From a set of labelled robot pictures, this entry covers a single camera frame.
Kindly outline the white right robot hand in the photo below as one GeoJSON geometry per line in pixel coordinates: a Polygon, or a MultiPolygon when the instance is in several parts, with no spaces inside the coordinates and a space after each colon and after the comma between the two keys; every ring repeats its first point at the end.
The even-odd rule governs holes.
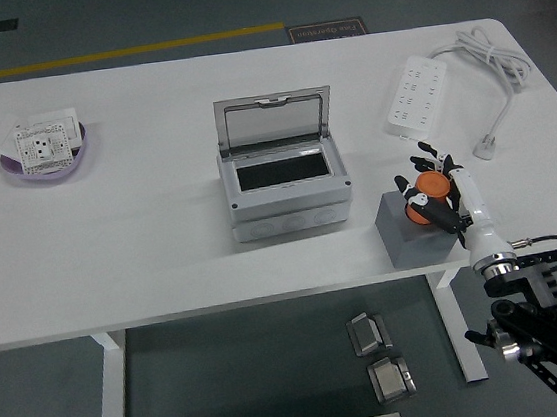
{"type": "Polygon", "coordinates": [[[406,201],[406,210],[415,212],[459,239],[469,253],[470,266],[485,279],[511,273],[517,257],[515,249],[495,231],[491,214],[469,171],[455,163],[450,154],[419,141],[418,148],[428,157],[412,156],[416,171],[434,172],[449,182],[447,192],[430,193],[403,176],[394,178],[406,201]]]}

